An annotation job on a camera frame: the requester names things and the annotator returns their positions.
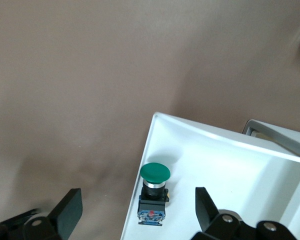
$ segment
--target screw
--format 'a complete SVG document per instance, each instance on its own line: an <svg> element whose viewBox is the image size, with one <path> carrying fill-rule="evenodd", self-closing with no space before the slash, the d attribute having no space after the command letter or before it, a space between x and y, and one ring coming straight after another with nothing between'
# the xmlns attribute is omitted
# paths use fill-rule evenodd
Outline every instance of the screw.
<svg viewBox="0 0 300 240"><path fill-rule="evenodd" d="M230 215L223 215L222 219L223 219L223 221L225 221L227 223L232 223L234 221Z"/></svg>
<svg viewBox="0 0 300 240"><path fill-rule="evenodd" d="M271 223L271 222L265 222L265 223L263 224L263 226L264 226L266 229L268 229L269 231L272 231L272 232L277 231L277 227L276 227L273 223Z"/></svg>
<svg viewBox="0 0 300 240"><path fill-rule="evenodd" d="M38 226L38 225L40 225L41 224L41 220L35 220L35 221L33 221L33 223L31 224L32 226Z"/></svg>

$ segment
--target black object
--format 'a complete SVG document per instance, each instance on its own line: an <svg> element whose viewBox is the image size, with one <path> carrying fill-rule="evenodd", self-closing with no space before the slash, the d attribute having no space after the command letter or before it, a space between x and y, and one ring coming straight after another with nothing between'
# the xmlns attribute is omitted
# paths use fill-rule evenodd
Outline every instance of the black object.
<svg viewBox="0 0 300 240"><path fill-rule="evenodd" d="M151 187L145 185L145 183L143 183L142 191L143 191L143 194L149 199L153 199L153 200L160 199L163 197L165 187L166 187L166 185L163 185L162 187L158 187L158 188L151 188Z"/></svg>
<svg viewBox="0 0 300 240"><path fill-rule="evenodd" d="M141 225L162 226L160 223L166 217L166 202L169 202L168 189L161 190L161 194L157 197L149 196L149 189L143 188L139 196L138 217Z"/></svg>
<svg viewBox="0 0 300 240"><path fill-rule="evenodd" d="M71 189L50 214L38 208L0 222L0 240L67 240L82 216L81 189Z"/></svg>
<svg viewBox="0 0 300 240"><path fill-rule="evenodd" d="M195 188L195 213L202 232L191 240L296 240L281 223L260 221L253 228L228 213L219 213L205 187Z"/></svg>

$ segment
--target green push button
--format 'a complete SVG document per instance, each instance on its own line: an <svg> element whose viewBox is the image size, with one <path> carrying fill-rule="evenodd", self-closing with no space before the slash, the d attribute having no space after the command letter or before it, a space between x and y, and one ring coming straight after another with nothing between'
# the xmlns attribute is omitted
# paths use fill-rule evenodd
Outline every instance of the green push button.
<svg viewBox="0 0 300 240"><path fill-rule="evenodd" d="M142 166L140 175L150 184L160 184L170 178L170 170L161 163L151 162Z"/></svg>

